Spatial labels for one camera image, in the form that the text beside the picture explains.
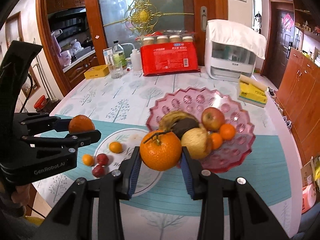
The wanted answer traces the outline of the bruised yellow pear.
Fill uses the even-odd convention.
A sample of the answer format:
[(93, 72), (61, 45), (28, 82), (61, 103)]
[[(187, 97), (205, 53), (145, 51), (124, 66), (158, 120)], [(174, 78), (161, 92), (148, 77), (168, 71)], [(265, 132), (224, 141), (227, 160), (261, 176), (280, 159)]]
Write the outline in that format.
[(188, 149), (192, 159), (203, 159), (212, 151), (209, 134), (201, 128), (193, 128), (184, 133), (181, 145)]

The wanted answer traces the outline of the large orange with stem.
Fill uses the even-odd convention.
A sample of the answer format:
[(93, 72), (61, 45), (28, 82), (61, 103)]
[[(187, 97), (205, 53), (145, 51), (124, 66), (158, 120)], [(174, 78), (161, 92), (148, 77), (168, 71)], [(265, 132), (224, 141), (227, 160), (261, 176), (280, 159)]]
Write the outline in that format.
[(139, 152), (143, 163), (155, 171), (166, 171), (176, 166), (181, 158), (182, 145), (173, 132), (156, 130), (141, 141)]

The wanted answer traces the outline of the dark brown avocado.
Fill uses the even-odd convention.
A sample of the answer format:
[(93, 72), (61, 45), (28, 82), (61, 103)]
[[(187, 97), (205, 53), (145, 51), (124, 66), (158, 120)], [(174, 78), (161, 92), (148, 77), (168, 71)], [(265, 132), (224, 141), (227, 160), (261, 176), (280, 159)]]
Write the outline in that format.
[(178, 137), (178, 139), (181, 139), (187, 131), (193, 128), (199, 128), (199, 122), (192, 118), (184, 118), (177, 121), (172, 126), (171, 131)]

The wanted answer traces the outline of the spotted yellow banana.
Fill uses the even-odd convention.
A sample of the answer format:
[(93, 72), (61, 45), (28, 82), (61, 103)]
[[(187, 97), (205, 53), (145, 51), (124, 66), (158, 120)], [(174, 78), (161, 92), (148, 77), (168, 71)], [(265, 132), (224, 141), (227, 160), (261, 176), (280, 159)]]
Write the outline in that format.
[(192, 114), (186, 113), (184, 111), (171, 111), (161, 118), (159, 122), (159, 129), (164, 131), (171, 130), (172, 126), (175, 123), (185, 118), (193, 119), (197, 123), (199, 123), (199, 121)]

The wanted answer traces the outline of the red apple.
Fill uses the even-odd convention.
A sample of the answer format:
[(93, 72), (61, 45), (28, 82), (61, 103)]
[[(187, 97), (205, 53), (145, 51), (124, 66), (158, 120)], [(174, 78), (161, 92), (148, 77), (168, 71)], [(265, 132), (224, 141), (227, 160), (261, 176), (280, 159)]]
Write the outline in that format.
[(224, 114), (215, 107), (206, 108), (202, 112), (201, 121), (207, 130), (213, 132), (217, 132), (226, 122)]

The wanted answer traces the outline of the small red strawberry-like fruit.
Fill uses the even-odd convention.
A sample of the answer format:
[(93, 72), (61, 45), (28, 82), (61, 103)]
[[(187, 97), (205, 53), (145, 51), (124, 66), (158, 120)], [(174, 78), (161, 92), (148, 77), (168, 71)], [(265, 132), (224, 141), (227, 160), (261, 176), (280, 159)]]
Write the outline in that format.
[(101, 178), (106, 174), (105, 168), (102, 165), (98, 164), (93, 168), (92, 174), (93, 176), (95, 176), (95, 178)]

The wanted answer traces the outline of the small orange near text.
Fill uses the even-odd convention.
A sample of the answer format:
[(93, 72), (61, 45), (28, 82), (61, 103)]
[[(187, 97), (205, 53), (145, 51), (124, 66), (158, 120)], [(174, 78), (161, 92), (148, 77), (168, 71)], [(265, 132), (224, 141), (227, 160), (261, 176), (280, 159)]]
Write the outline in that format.
[(118, 141), (113, 141), (113, 142), (109, 143), (108, 148), (112, 153), (117, 153), (118, 154), (118, 153), (122, 153), (123, 152), (123, 146)]

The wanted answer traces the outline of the pink plastic fruit bowl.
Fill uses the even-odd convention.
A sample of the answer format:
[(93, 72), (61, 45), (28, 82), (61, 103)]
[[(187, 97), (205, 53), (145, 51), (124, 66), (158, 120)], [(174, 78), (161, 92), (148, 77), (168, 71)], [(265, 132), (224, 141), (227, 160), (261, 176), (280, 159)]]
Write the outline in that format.
[(146, 121), (150, 131), (172, 130), (188, 148), (203, 146), (196, 137), (208, 133), (212, 151), (201, 154), (203, 168), (214, 173), (239, 166), (252, 152), (254, 125), (240, 103), (218, 90), (208, 88), (179, 89), (156, 100)]

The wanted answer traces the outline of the yellow flat box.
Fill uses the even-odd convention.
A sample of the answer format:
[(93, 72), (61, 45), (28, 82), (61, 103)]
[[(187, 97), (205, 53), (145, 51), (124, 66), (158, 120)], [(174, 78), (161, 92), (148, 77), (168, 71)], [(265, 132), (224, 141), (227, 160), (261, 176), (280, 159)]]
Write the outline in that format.
[(95, 67), (91, 67), (84, 73), (85, 79), (96, 79), (100, 77), (106, 77), (109, 73), (108, 65), (99, 65)]

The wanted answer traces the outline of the clear drinking glass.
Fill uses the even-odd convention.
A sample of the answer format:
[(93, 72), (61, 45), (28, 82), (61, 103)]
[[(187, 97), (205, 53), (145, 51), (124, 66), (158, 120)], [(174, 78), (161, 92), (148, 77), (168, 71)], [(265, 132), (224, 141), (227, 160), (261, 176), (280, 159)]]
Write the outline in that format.
[(108, 55), (108, 61), (108, 69), (110, 71), (111, 77), (113, 79), (121, 78), (124, 75), (121, 62), (116, 63), (113, 54)]

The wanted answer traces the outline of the clear plastic bottle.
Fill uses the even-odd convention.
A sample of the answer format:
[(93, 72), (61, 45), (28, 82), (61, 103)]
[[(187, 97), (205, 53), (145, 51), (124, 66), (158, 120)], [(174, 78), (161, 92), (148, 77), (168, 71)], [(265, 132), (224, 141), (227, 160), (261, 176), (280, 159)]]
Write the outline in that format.
[(123, 47), (119, 44), (119, 41), (116, 40), (113, 42), (113, 57), (116, 64), (121, 63), (123, 68), (126, 68), (126, 56)]

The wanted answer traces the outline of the yellow tissue pack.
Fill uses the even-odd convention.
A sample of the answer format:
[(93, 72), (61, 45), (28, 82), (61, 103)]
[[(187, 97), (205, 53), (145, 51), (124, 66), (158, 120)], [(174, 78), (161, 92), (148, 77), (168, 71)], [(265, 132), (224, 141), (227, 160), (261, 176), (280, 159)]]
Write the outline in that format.
[(237, 89), (239, 100), (263, 108), (266, 106), (266, 92), (268, 89), (266, 85), (259, 83), (251, 77), (247, 77), (241, 74)]

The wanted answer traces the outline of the white squeeze bottle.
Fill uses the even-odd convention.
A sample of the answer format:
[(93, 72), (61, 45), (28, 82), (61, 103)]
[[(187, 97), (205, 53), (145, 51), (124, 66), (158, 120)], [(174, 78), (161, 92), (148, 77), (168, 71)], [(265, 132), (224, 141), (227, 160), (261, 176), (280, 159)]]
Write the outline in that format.
[(138, 49), (133, 49), (132, 53), (130, 54), (132, 69), (134, 71), (142, 70), (142, 58), (140, 51)]

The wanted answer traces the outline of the white countertop appliance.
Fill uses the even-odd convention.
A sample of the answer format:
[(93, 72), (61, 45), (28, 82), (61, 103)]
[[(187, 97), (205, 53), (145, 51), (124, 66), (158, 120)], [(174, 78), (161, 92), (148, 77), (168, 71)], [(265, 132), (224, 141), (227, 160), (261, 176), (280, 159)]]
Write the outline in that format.
[(244, 48), (210, 41), (206, 31), (204, 66), (212, 79), (236, 82), (241, 74), (251, 77), (257, 58)]

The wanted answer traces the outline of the glass sliding door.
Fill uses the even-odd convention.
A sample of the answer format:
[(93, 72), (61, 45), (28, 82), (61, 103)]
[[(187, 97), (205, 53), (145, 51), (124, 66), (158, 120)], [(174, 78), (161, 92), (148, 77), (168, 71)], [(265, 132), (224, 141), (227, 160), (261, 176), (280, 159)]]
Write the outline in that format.
[(139, 48), (141, 36), (192, 33), (198, 64), (204, 64), (208, 20), (228, 17), (228, 0), (85, 0), (89, 29), (99, 64), (103, 50), (119, 43)]

